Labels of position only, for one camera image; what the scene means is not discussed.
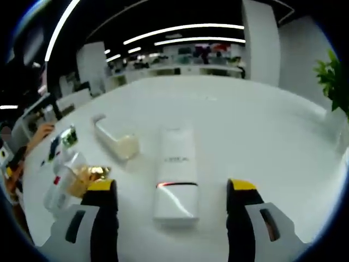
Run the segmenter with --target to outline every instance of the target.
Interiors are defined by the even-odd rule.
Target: gold packaging
[[[74,197],[82,198],[90,184],[97,180],[105,180],[111,168],[105,166],[83,166],[73,170],[76,180],[68,188],[68,193]]]

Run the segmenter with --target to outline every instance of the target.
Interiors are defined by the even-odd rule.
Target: office desk
[[[100,113],[112,130],[132,126],[141,145],[138,157],[118,165],[99,144],[91,117]],[[325,114],[292,93],[241,79],[164,76],[132,82],[61,119],[27,157],[23,191],[32,238],[42,245],[54,222],[43,206],[52,167],[40,163],[50,139],[73,123],[75,148],[89,164],[110,166],[117,181],[120,261],[227,261],[228,178],[254,183],[264,201],[288,215],[296,234],[310,242],[332,214],[345,179],[345,172],[337,172],[342,156],[325,131]],[[200,220],[192,229],[165,230],[152,219],[159,129],[181,121],[190,121],[195,131]]]

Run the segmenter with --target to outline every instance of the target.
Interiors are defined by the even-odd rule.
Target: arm
[[[29,155],[29,153],[49,134],[52,133],[52,131],[55,129],[55,126],[52,123],[45,123],[39,126],[38,130],[32,137],[32,139],[29,141],[29,143],[26,146],[25,150],[25,157]]]

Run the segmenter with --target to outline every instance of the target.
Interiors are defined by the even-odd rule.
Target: potted plant
[[[340,61],[332,50],[328,51],[330,62],[318,60],[318,67],[314,68],[323,85],[323,94],[332,100],[332,111],[341,108],[349,117],[349,84]]]
[[[335,125],[336,147],[340,153],[344,153],[349,146],[349,82],[345,75],[341,62],[336,58],[332,50],[328,51],[330,62],[317,61],[318,66],[314,68],[317,73],[318,83],[323,86],[323,94],[332,101],[332,111],[340,108],[344,111],[347,121],[342,125],[339,122],[331,123]]]

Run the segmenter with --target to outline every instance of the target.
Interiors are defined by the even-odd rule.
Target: fluorescent light strip
[[[166,32],[170,32],[170,31],[181,30],[181,29],[200,28],[200,27],[222,27],[222,28],[242,29],[242,30],[245,28],[244,26],[228,25],[225,23],[195,23],[193,25],[174,26],[174,27],[169,27],[169,28],[165,28],[165,29],[156,30],[156,31],[153,31],[150,33],[142,34],[142,35],[139,35],[138,37],[133,37],[133,38],[125,41],[123,44],[127,45],[129,43],[134,42],[134,41],[140,40],[140,39],[145,38],[145,37],[150,37],[150,36],[156,35],[156,34],[161,34],[161,33],[166,33]]]
[[[227,38],[227,37],[189,37],[189,38],[179,38],[179,39],[172,39],[172,40],[156,42],[156,43],[154,43],[154,45],[166,45],[166,44],[177,43],[177,42],[185,42],[185,41],[229,41],[229,42],[246,43],[246,40],[244,40],[244,39],[237,39],[237,38]]]
[[[77,4],[80,2],[80,0],[72,0],[70,2],[70,4],[68,5],[68,7],[66,8],[66,10],[64,11],[61,19],[59,20],[55,31],[52,34],[50,43],[49,43],[49,47],[47,48],[47,52],[46,52],[46,56],[45,56],[45,61],[48,62],[50,60],[50,56],[53,50],[53,46],[55,45],[55,42],[57,40],[57,37],[64,25],[64,23],[66,22],[67,18],[69,17],[69,15],[71,14],[71,12],[73,11],[73,9],[77,6]]]
[[[112,57],[109,57],[106,61],[107,61],[107,62],[110,62],[110,61],[113,61],[114,59],[119,58],[119,57],[121,57],[121,55],[118,53],[117,55],[114,55],[114,56],[112,56]]]
[[[133,49],[127,51],[127,52],[128,52],[128,53],[133,53],[133,52],[137,52],[137,51],[140,51],[140,50],[141,50],[140,47],[136,47],[136,48],[133,48]]]
[[[0,105],[0,109],[17,109],[18,105]]]

